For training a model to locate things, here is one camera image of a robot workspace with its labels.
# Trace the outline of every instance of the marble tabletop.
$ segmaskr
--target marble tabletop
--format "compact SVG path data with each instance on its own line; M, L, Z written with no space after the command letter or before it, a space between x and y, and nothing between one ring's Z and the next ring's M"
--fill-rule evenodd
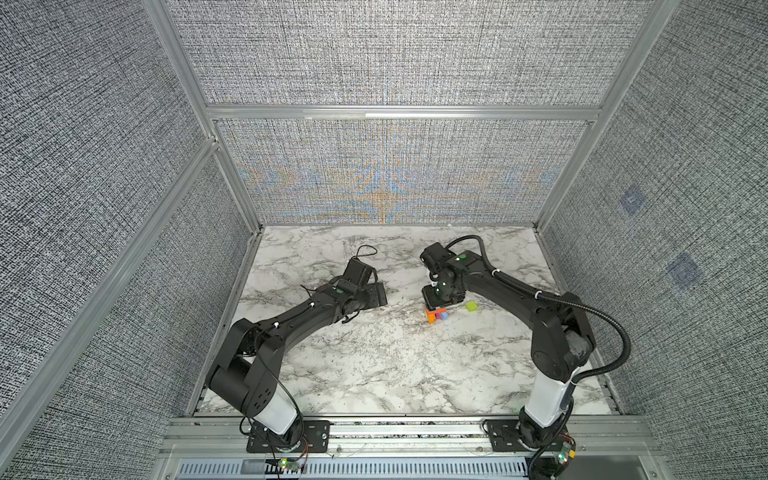
M429 282L419 254L439 241L476 233L498 268L555 290L527 227L268 227L233 321L284 312L310 288L343 272L358 246L379 249L363 260L384 282L388 305L318 330L289 351L280 379L305 413L516 413L535 377L531 332L494 303L468 293L479 310L449 308L430 325L421 288ZM467 241L455 249L474 250ZM595 378L579 383L574 414L610 414ZM204 412L235 412L210 390Z

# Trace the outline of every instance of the ventilation grille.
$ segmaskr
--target ventilation grille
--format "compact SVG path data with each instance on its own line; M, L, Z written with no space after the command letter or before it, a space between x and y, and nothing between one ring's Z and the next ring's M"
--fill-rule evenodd
M212 475L239 477L241 458L204 458L184 460L179 468L178 478L207 478Z
M267 478L276 478L272 465L264 468L263 461L256 459L185 460L178 478L264 478L265 470ZM524 457L310 458L301 478L520 478L526 475ZM299 476L281 472L280 478Z

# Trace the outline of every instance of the metal bracket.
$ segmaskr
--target metal bracket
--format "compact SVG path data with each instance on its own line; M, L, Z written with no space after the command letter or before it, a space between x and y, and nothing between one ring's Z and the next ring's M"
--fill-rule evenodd
M260 425L258 422L253 423L254 426ZM327 420L305 420L304 421L304 436L306 437L307 445L304 442L299 442L299 446L289 452L283 453L301 453L304 451L305 446L309 448L309 453L325 453L328 451L328 437L330 434L331 422ZM251 435L248 437L248 445L246 445L245 451L248 453L273 453L275 448L268 443L265 443L257 435Z
M491 448L494 452L530 452L520 443L517 430L517 420L485 420L483 429L488 433ZM563 448L563 442L555 442L546 452L558 451Z

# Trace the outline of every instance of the gray fabric wall panel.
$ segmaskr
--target gray fabric wall panel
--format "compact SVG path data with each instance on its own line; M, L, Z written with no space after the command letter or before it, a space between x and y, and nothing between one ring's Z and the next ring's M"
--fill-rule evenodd
M249 237L209 160L3 480L146 478L187 406Z
M203 135L140 0L0 8L1 415Z
M611 377L679 480L765 475L767 32L765 2L684 0L545 231L630 330Z
M599 104L652 0L168 0L210 103Z
M582 121L226 120L267 223L533 223Z

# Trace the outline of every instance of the cable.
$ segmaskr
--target cable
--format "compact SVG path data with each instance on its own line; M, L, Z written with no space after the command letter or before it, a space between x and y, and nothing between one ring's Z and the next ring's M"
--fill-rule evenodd
M275 455L275 448L270 445L270 450L272 450L272 459L275 461L275 473L277 473L277 480L280 480L280 467L277 465L277 456Z
M528 295L533 296L537 300L546 300L548 302L558 303L560 305L571 306L571 307L583 310L585 312L591 313L596 317L607 322L609 325L611 325L614 328L614 330L616 330L616 332L619 334L619 337L621 338L621 354L619 355L619 357L616 358L613 362L608 363L607 365L597 367L596 369L587 370L586 372L577 373L571 379L571 383L575 385L579 383L581 380L586 379L587 377L602 375L603 373L612 372L613 370L622 366L627 361L627 359L629 359L630 353L632 352L632 342L629 338L629 333L627 333L627 330L612 316L594 307L584 305L583 303L569 302L567 300L563 300L556 293L539 290L533 286L528 285L525 282L522 282L514 278L513 276L507 275L506 273L500 270L498 270L497 272L496 267L494 267L491 264L490 260L488 260L488 254L485 252L485 243L482 241L482 238L478 235L465 235L463 237L459 237L456 240L453 240L451 243L449 243L445 248L450 249L452 246L454 246L455 244L463 240L477 240L477 242L480 245L480 256L482 258L483 265L485 265L486 269L492 272L492 275L494 277L498 278L502 283L506 284L507 286L510 286L520 292L527 293Z
M366 253L365 255L360 255L360 249L363 247L373 248L373 253ZM373 245L368 245L367 243L364 243L363 245L360 245L359 247L357 247L357 253L355 253L355 256L353 258L371 257L373 255L376 255L378 252L379 252L379 249L377 249Z
M311 293L311 292L315 292L315 291L317 291L317 289L314 289L314 288L308 288L306 285L299 285L299 286L300 286L301 288L303 288L304 290L306 290L306 294L307 294L307 295L309 295L309 296L310 296L310 298L312 298L312 293Z
M300 315L300 314L301 314L301 313L299 313L299 314L296 314L296 315L294 315L294 316L290 317L290 319L292 319L292 318L294 318L294 317L296 317L296 316L298 316L298 315ZM272 327L270 327L270 328L268 328L268 329L265 329L265 330L262 330L261 332L259 332L259 334L258 334L258 335L256 335L256 338L255 338L255 339L253 339L253 346L254 346L254 348L256 348L256 344L257 344L257 343L258 343L258 341L259 341L259 337L261 337L263 334L265 334L265 333L269 332L270 330L272 330L272 329L274 329L274 328L276 328L276 327L275 327L275 326L272 326ZM271 375L271 376L272 376L272 377L275 379L275 381L277 381L277 383L280 385L280 387L281 387L281 388L282 388L282 389L285 391L285 393L288 395L288 397L290 398L290 401L293 403L293 408L295 408L295 409L296 409L296 414L297 414L297 415L298 415L298 417L299 417L299 424L301 425L301 435L299 435L299 437L300 437L300 438L301 438L301 437L304 437L304 415L302 414L301 410L299 409L299 405L296 403L296 400L293 398L293 395L291 395L291 394L290 394L290 392L289 392L289 391L288 391L288 389L285 387L285 385L283 385L283 383L280 381L280 379L279 379L279 378L277 378L277 376L274 374L274 372L272 371L272 369L270 369L270 367L268 367L268 366L266 365L266 363L264 362L264 359L262 359L262 358L261 358L261 356L259 356L259 355L258 355L258 354L256 354L256 353L254 353L253 355L248 355L248 356L255 356L255 357L257 357L257 358L259 359L259 361L261 362L261 364L264 366L264 369L266 369L266 370L267 370L267 372L269 372L269 373L270 373L270 375ZM250 431L248 432L248 434L246 434L246 433L243 431L243 420L244 420L244 419L247 419L247 420L248 420L248 423L250 423ZM241 420L240 420L240 433L241 433L241 434L243 434L243 435L248 435L248 436L250 436L250 435L253 435L253 434L255 433L255 434L256 434L256 436L258 436L258 437L259 437L261 440L263 440L263 441L264 441L264 443L268 444L268 445L269 445L269 446L270 446L272 449L273 449L275 446L276 446L278 449L283 449L283 450L284 450L284 449L290 449L290 448L292 447L292 445L288 445L288 444L287 444L287 443L285 443L285 442L274 442L274 441L270 441L270 440L268 439L268 437L269 437L269 434L270 434L270 430L267 430L267 431L266 431L266 438L265 438L265 437L263 437L263 436L261 436L261 434L260 434L260 433L257 431L257 429L255 429L255 428L253 427L253 422L252 422L252 419L250 419L250 418L248 418L248 417L246 417L246 416L244 416L244 417L243 417L243 419L241 419Z
M571 417L571 412L574 411L574 400L573 397L571 397L571 401L568 403L568 410L563 415L563 419L560 421L560 425L558 426L558 429L554 432L554 438L556 439L558 436L560 436L560 433L563 431L563 428L565 427L565 423L568 421L568 419ZM531 474L531 470L533 469L533 464L538 460L538 458L541 456L542 453L544 453L549 446L551 445L551 442L548 445L544 445L539 450L536 451L535 454L531 457L531 461L528 463L528 474Z
M488 260L488 254L485 252L485 243L482 241L482 238L480 238L479 235L464 235L463 237L459 237L456 240L453 240L451 243L445 246L446 250L450 250L451 247L456 245L458 242L463 242L464 240L477 240L480 244L480 257L482 258L482 262L485 265L485 268L487 268L490 271L496 270L496 268L491 265L490 260Z
M261 333L259 333L259 335L257 335L257 337L256 337L256 338L253 340L253 344L254 344L254 346L255 346L255 345L258 343L258 339L259 339L259 336L263 335L264 333L267 333L267 332L269 332L270 330L271 330L271 329L266 329L266 330L263 330ZM272 378L274 378L274 379L275 379L275 381L278 383L278 385L280 385L280 388L282 388L282 389L283 389L283 391L284 391L284 392L285 392L285 393L288 395L288 398L290 398L290 401L291 401L291 402L292 402L292 404L293 404L293 408L295 408L295 409L296 409L296 414L299 416L299 424L301 425L301 435L299 435L299 437L303 437L303 436L304 436L304 415L302 415L302 413L301 413L301 410L299 409L299 404L297 404L297 403L296 403L296 400L293 398L293 395L291 395L291 394L290 394L290 392L288 391L288 389L286 388L286 386L285 386L285 385L283 385L283 383L280 381L280 379L279 379L279 378L277 378L277 375L275 375L275 374L274 374L274 372L272 371L272 369L270 369L270 367L266 366L266 362L264 362L264 359L263 359L263 358L261 358L261 356L260 356L260 355L256 355L256 358L258 358L258 359L259 359L259 361L261 362L261 364L264 366L264 369L266 369L266 370L267 370L267 372L269 372L269 373L270 373L270 375L272 376ZM291 445L286 445L286 446L284 446L283 448L284 448L284 449L287 449L287 448L289 448L290 446L291 446Z

